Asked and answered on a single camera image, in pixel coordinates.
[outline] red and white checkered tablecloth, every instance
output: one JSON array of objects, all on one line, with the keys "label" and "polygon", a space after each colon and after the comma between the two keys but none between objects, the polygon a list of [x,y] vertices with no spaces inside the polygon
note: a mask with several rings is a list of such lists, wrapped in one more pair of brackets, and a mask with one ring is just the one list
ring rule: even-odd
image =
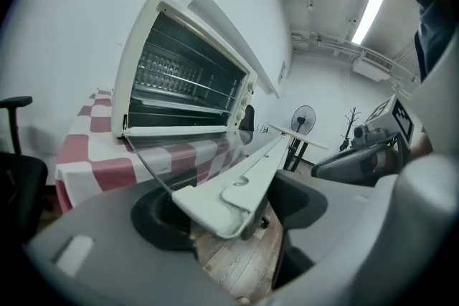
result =
[{"label": "red and white checkered tablecloth", "polygon": [[[98,90],[75,118],[57,157],[56,190],[64,212],[91,196],[152,179],[126,139],[111,133],[112,92]],[[197,168],[205,182],[243,160],[240,139],[211,139],[142,150],[159,175]]]}]

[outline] chair armrest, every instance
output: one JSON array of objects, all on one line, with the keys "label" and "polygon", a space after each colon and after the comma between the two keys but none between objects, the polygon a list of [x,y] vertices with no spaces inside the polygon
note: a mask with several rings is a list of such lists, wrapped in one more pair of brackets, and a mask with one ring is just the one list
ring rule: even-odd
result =
[{"label": "chair armrest", "polygon": [[4,100],[0,100],[0,108],[15,109],[18,107],[28,106],[32,103],[33,99],[31,96],[20,96],[11,97]]},{"label": "chair armrest", "polygon": [[30,96],[11,97],[0,101],[0,109],[8,110],[9,129],[11,132],[11,140],[13,142],[14,152],[17,155],[22,154],[21,145],[19,144],[19,135],[17,133],[16,109],[30,105],[33,99]]}]

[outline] desk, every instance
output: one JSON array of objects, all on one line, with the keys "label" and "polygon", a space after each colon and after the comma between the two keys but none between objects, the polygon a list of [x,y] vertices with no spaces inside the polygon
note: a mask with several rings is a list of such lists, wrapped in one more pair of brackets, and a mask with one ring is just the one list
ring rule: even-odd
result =
[{"label": "desk", "polygon": [[[318,144],[313,142],[311,139],[307,138],[305,135],[301,135],[289,128],[282,128],[280,126],[274,125],[270,123],[270,126],[272,126],[274,129],[279,130],[280,132],[290,135],[293,137],[293,144],[292,146],[298,149],[300,142],[303,142],[303,146],[300,149],[300,153],[298,154],[295,163],[293,164],[291,171],[295,172],[296,168],[300,164],[301,158],[303,157],[303,154],[306,151],[306,148],[308,147],[309,144],[313,145],[314,147],[321,148],[321,149],[326,149],[328,148],[324,145]],[[290,163],[293,160],[293,157],[295,156],[295,151],[292,150],[292,152],[288,155],[287,160],[285,161],[284,165],[284,170],[288,170],[288,166],[290,166]]]}]

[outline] ceiling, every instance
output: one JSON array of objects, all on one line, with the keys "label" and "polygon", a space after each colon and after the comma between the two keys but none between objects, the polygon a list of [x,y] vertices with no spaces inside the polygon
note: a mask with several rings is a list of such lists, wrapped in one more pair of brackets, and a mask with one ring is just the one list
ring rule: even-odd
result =
[{"label": "ceiling", "polygon": [[[330,37],[338,43],[350,42],[368,0],[284,0],[285,13],[290,30],[312,42]],[[418,85],[419,78],[413,37],[419,23],[419,11],[415,0],[384,0],[377,17],[366,35],[362,46],[390,58],[405,70],[394,67],[393,81],[408,93]],[[293,40],[295,52],[307,52],[307,42]],[[338,61],[349,60],[348,55],[332,53]]]}]

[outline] fluorescent light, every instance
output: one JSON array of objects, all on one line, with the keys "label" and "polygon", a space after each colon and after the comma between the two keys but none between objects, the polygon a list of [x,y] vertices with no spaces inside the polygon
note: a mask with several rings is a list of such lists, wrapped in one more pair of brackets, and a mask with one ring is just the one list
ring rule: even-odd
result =
[{"label": "fluorescent light", "polygon": [[354,44],[360,45],[364,40],[366,33],[372,26],[372,23],[378,14],[379,8],[381,8],[382,1],[383,0],[368,0],[364,16],[361,18],[359,27],[357,27],[354,38],[352,39]]}]

